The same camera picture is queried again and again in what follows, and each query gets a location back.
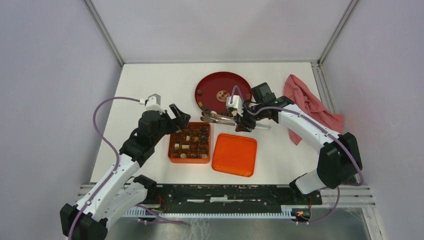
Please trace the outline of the metal tongs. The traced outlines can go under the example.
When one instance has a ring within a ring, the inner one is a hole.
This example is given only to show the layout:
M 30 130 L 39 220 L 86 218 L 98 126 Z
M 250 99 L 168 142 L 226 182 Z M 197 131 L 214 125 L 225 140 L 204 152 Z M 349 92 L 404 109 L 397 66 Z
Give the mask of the metal tongs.
M 254 127 L 242 126 L 241 123 L 237 123 L 234 120 L 234 117 L 224 116 L 224 115 L 220 115 L 210 111 L 202 111 L 200 120 L 205 123 L 234 126 L 236 127 L 236 129 L 240 129 L 240 132 L 251 132 L 254 129 L 259 129 L 259 130 L 271 129 L 270 125 L 261 124 L 261 123 L 256 123 Z

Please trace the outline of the orange chocolate box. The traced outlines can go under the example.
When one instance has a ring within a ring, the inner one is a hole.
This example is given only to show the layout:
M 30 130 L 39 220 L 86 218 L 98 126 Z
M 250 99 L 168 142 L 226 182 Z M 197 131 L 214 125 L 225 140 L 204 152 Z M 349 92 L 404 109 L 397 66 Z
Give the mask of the orange chocolate box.
M 170 135 L 168 144 L 168 158 L 174 164 L 207 164 L 211 159 L 211 125 L 206 122 L 190 122 L 188 127 Z M 182 149 L 182 145 L 189 145 L 189 149 Z M 187 158 L 180 158 L 185 153 Z

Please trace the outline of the round red tray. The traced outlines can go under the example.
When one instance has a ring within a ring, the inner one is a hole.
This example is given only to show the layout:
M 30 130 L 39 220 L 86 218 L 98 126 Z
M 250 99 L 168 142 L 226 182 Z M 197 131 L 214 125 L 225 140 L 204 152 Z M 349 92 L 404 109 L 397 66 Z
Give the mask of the round red tray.
M 205 76 L 196 86 L 194 91 L 195 102 L 202 102 L 202 111 L 224 113 L 227 98 L 231 96 L 234 86 L 238 86 L 243 98 L 251 100 L 251 86 L 240 75 L 227 71 L 211 73 Z

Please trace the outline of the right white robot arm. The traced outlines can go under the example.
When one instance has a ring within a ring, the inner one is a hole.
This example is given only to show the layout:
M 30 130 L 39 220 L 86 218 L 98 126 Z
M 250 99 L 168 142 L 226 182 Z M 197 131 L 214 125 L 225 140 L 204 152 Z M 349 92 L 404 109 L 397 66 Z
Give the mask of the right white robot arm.
M 341 134 L 324 126 L 286 96 L 276 97 L 264 82 L 250 90 L 254 101 L 244 99 L 235 85 L 226 107 L 235 111 L 236 132 L 251 132 L 263 119 L 288 128 L 306 141 L 317 153 L 318 162 L 314 170 L 305 173 L 289 184 L 289 199 L 302 204 L 309 194 L 336 189 L 354 176 L 359 177 L 357 186 L 364 184 L 363 165 L 356 137 L 350 132 Z

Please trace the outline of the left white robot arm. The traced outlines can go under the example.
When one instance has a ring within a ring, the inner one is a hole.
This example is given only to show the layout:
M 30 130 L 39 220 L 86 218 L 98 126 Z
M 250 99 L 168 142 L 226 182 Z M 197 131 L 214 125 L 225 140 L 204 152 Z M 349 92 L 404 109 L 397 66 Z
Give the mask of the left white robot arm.
M 157 190 L 140 180 L 131 183 L 127 190 L 123 186 L 154 154 L 155 146 L 165 135 L 188 127 L 191 116 L 175 104 L 169 108 L 174 118 L 166 110 L 148 107 L 108 172 L 77 203 L 62 207 L 62 232 L 68 239 L 103 240 L 128 210 L 138 203 L 151 204 L 156 200 Z

